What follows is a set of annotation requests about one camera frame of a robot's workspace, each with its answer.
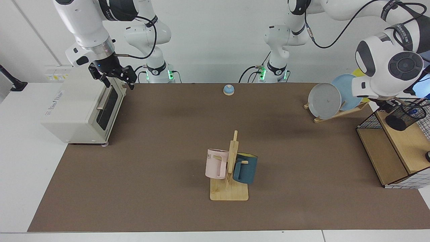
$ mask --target wooden mug stand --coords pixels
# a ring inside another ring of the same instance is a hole
[[[234,137],[233,140],[230,141],[230,149],[228,151],[226,178],[211,178],[210,198],[212,201],[247,201],[249,199],[248,184],[233,180],[233,170],[234,164],[236,163],[238,149],[239,142],[237,141],[237,130],[235,130]]]
[[[347,110],[347,111],[338,111],[338,113],[335,116],[333,116],[331,118],[328,118],[328,119],[320,119],[319,117],[317,117],[317,118],[313,119],[313,122],[315,124],[317,124],[317,123],[321,123],[321,122],[324,122],[324,121],[327,121],[327,120],[330,120],[330,119],[342,117],[342,116],[347,115],[347,114],[355,113],[355,112],[361,111],[368,104],[369,104],[369,102],[361,102],[357,107],[355,107],[353,109],[350,109],[350,110]],[[303,106],[303,108],[304,109],[309,109],[309,103],[305,104]]]

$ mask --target wire basket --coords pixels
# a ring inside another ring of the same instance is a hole
[[[387,125],[391,128],[404,131],[418,120],[427,116],[425,109],[415,103],[409,106],[402,105],[385,118]]]

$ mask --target oven window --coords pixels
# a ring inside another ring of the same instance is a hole
[[[118,100],[118,93],[115,90],[115,88],[113,88],[109,96],[109,99],[107,101],[106,108],[104,110],[100,110],[97,116],[97,123],[100,125],[100,127],[103,130],[106,130],[106,128],[108,127],[108,123],[109,123],[109,120],[111,119],[117,100]]]

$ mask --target mug handle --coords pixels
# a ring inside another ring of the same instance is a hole
[[[239,169],[239,171],[237,172],[237,177],[236,177],[236,181],[238,181],[238,182],[240,182],[241,181],[241,179],[239,179],[239,177],[240,177],[240,172],[242,171],[241,169],[240,169],[240,167],[241,167],[241,165],[242,165],[242,163],[244,163],[245,164],[245,162],[246,162],[246,164],[248,163],[245,159],[243,159],[243,158],[237,158],[236,159],[236,165],[235,165],[235,167],[234,167],[234,169],[236,170],[236,169]]]
[[[225,167],[227,165],[227,158],[220,155],[216,155],[217,160],[219,160],[218,158],[221,158],[221,162],[219,163],[219,166],[218,166],[217,177],[218,178],[225,177],[226,170],[224,169],[224,173],[221,174],[221,167]]]

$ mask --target brown tabletop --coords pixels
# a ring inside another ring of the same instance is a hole
[[[320,124],[315,84],[138,84],[106,148],[69,145],[29,232],[430,229],[415,189],[384,189],[356,133],[371,110]],[[259,157],[246,202],[209,199],[206,150]]]

